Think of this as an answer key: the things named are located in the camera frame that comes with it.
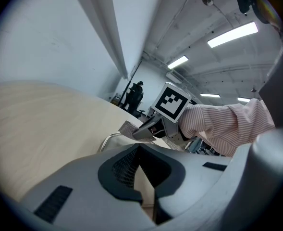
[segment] person in black clothing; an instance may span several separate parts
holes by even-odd
[[[138,107],[141,99],[143,98],[143,90],[142,90],[143,82],[139,81],[137,84],[133,84],[130,88],[130,93],[126,94],[126,99],[124,104],[121,106],[122,109],[125,109],[127,104],[129,107],[127,108],[127,112],[132,114],[132,112]]]

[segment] clothing sleeve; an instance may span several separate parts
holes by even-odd
[[[252,99],[246,105],[190,105],[181,115],[179,127],[187,138],[202,137],[203,132],[207,143],[226,154],[226,147],[236,150],[275,126],[264,102]]]

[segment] fluorescent light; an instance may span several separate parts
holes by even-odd
[[[238,100],[238,101],[243,101],[243,102],[249,102],[251,99],[238,97],[237,100]]]
[[[238,39],[240,37],[243,37],[249,34],[253,34],[253,33],[257,33],[257,32],[258,32],[258,28],[256,24],[254,22],[251,22],[251,23],[235,28],[229,32],[226,32],[216,38],[209,40],[208,44],[211,48],[214,48],[215,46],[229,42],[233,39]]]
[[[218,94],[200,94],[203,97],[212,97],[212,98],[220,98],[220,96]]]
[[[180,65],[180,64],[186,62],[187,60],[188,60],[188,58],[186,56],[182,56],[180,59],[178,59],[175,62],[169,64],[168,67],[170,69],[172,69],[172,68],[176,67],[177,65]]]

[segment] table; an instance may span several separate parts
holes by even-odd
[[[19,201],[68,162],[96,153],[126,120],[142,124],[103,99],[56,84],[1,84],[0,190]]]

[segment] pipe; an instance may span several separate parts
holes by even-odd
[[[120,106],[121,101],[122,101],[124,95],[126,94],[126,91],[127,91],[128,87],[130,86],[131,81],[132,81],[132,79],[133,79],[135,73],[137,72],[137,70],[138,70],[138,68],[139,68],[139,66],[140,66],[141,63],[142,63],[142,61],[140,61],[140,63],[138,64],[138,66],[137,66],[135,72],[133,73],[133,76],[131,77],[130,81],[128,82],[127,86],[125,87],[124,92],[122,93],[121,98],[120,98],[120,100],[119,100],[119,103],[118,103],[118,105],[117,105],[118,107]]]
[[[230,26],[232,28],[234,28],[234,26],[232,25],[232,23],[229,21],[229,19],[227,18],[227,16],[220,10],[220,8],[217,7],[217,5],[214,3],[213,0],[213,6],[218,10],[219,13],[221,13],[223,15],[223,17],[226,19],[226,21],[230,24]]]
[[[157,59],[156,57],[152,56],[150,53],[148,53],[148,52],[146,52],[146,51],[143,51],[143,52],[144,52],[146,55],[149,56],[149,59],[150,59],[150,60],[151,60],[151,58],[154,58],[154,61],[158,61],[158,62],[160,63],[160,65],[161,65],[163,68],[165,68],[167,71],[170,71],[170,69],[167,67],[167,65],[166,65],[164,62],[162,62],[160,59]],[[176,72],[176,73],[183,79],[183,81],[185,81],[189,86],[192,85],[192,83],[190,83],[183,75],[181,75],[181,74],[180,74],[179,72],[177,72],[175,69],[173,69],[173,71]],[[189,92],[195,97],[195,99],[196,99],[199,103],[202,103],[202,102],[200,101],[200,99],[196,97],[196,95],[194,95],[191,91],[189,91]]]
[[[162,40],[165,38],[167,32],[169,31],[170,27],[172,26],[172,24],[174,23],[175,19],[179,16],[179,14],[183,11],[185,5],[188,3],[189,0],[185,0],[185,2],[183,3],[183,5],[181,6],[181,8],[178,10],[178,12],[174,15],[173,19],[170,21],[170,23],[168,24],[166,30],[164,31],[163,35],[161,36],[161,38],[159,39],[157,45],[155,46],[155,48],[157,49],[160,46],[160,43],[162,42]]]

